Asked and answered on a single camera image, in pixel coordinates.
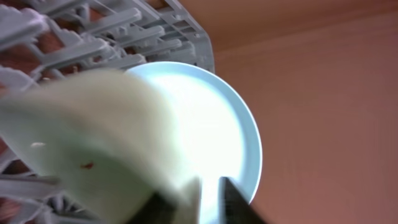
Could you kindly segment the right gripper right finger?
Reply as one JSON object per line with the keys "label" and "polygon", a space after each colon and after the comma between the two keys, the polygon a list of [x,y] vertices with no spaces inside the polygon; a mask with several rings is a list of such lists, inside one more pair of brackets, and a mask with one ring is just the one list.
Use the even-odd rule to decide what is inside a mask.
{"label": "right gripper right finger", "polygon": [[220,178],[220,223],[267,224],[249,205],[229,177]]}

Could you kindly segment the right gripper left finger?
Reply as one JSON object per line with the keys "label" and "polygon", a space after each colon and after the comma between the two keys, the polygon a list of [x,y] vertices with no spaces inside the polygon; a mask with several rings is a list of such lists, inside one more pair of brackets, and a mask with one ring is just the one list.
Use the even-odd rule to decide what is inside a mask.
{"label": "right gripper left finger", "polygon": [[171,224],[176,209],[175,202],[155,193],[126,224]]}

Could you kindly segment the light blue plate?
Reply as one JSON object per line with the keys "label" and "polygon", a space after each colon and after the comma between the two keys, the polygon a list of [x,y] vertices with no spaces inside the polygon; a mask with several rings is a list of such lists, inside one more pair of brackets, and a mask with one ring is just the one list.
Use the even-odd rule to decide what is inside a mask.
{"label": "light blue plate", "polygon": [[249,107],[215,74],[181,62],[128,69],[168,99],[182,146],[202,176],[200,223],[220,223],[220,178],[229,177],[250,204],[262,172],[262,142]]}

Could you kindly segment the green bowl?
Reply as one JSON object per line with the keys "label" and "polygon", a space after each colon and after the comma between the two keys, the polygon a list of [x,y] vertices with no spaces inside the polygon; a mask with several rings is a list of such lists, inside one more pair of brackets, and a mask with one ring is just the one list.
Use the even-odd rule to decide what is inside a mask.
{"label": "green bowl", "polygon": [[91,70],[1,101],[1,137],[39,175],[105,223],[127,223],[152,197],[172,223],[194,223],[200,181],[176,116],[148,81]]}

